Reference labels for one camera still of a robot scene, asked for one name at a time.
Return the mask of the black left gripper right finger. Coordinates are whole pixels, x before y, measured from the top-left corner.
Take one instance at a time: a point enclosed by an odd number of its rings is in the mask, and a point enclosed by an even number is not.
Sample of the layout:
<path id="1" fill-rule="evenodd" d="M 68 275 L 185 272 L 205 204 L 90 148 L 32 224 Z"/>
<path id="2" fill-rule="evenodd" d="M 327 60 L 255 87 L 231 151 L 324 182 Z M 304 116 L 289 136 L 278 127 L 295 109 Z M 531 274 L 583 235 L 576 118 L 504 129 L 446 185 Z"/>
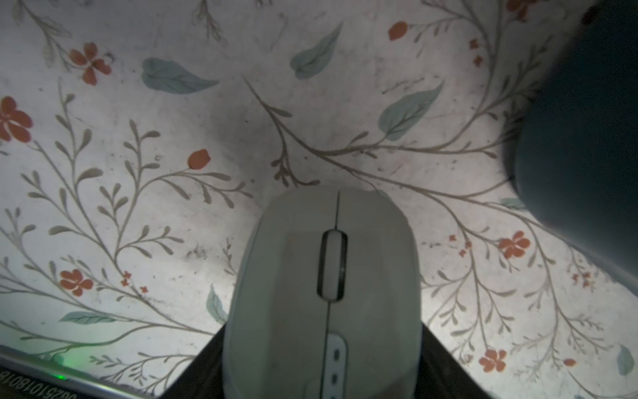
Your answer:
<path id="1" fill-rule="evenodd" d="M 456 362 L 432 332 L 422 325 L 416 399 L 490 399 L 490 395 Z"/>

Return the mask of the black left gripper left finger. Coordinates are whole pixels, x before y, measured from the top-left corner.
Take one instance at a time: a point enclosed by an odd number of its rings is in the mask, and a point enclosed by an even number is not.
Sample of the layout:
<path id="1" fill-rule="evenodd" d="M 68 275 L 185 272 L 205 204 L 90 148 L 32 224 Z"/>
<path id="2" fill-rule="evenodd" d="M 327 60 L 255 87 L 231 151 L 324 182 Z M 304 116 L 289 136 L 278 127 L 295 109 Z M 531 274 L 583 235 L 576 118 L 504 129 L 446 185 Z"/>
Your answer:
<path id="1" fill-rule="evenodd" d="M 226 325 L 166 389 L 161 399 L 224 399 L 223 350 Z"/>

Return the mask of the grey white mouse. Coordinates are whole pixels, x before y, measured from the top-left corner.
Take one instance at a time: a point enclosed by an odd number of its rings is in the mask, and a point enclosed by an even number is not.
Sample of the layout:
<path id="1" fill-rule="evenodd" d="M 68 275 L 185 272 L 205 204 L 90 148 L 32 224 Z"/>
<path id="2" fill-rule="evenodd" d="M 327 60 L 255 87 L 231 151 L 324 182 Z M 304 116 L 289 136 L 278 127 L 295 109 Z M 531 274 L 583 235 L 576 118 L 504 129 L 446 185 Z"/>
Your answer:
<path id="1" fill-rule="evenodd" d="M 225 327 L 228 398 L 412 398 L 421 329 L 415 238 L 374 191 L 277 197 L 247 246 Z"/>

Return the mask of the teal storage box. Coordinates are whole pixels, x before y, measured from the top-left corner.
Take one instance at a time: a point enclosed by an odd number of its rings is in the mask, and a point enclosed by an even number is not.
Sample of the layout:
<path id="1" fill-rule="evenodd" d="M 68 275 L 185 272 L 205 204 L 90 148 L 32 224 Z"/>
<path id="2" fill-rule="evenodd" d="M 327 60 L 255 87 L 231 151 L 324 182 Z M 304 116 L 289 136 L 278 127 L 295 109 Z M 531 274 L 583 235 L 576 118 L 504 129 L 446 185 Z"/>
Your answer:
<path id="1" fill-rule="evenodd" d="M 522 125 L 517 191 L 552 234 L 637 290 L 637 4 L 600 1 Z"/>

